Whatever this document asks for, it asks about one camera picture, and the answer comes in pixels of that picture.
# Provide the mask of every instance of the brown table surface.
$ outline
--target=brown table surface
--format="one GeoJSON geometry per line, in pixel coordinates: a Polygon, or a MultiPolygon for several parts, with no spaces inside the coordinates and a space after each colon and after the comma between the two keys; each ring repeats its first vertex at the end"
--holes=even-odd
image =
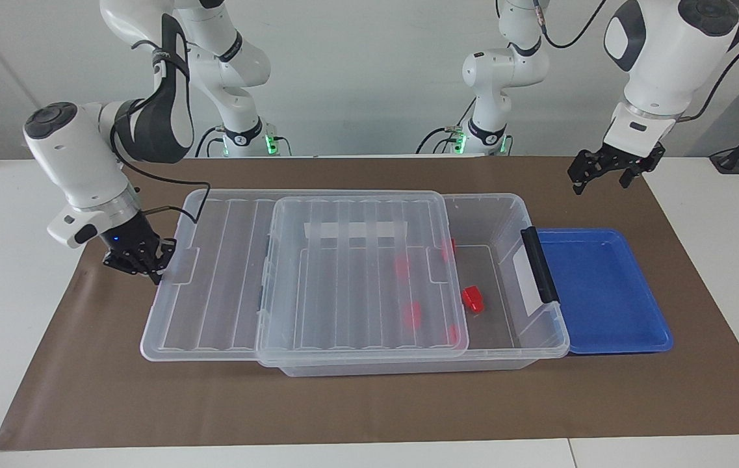
{"type": "MultiPolygon", "coordinates": [[[[739,434],[739,344],[643,180],[571,192],[569,158],[185,161],[144,168],[218,189],[512,192],[540,228],[627,237],[675,336],[654,355],[566,356],[524,370],[289,378],[254,362],[150,363],[155,288],[84,251],[0,429],[0,450],[739,434]]],[[[130,174],[145,207],[193,187],[130,174]]],[[[153,217],[172,235],[174,214],[153,217]]]]}

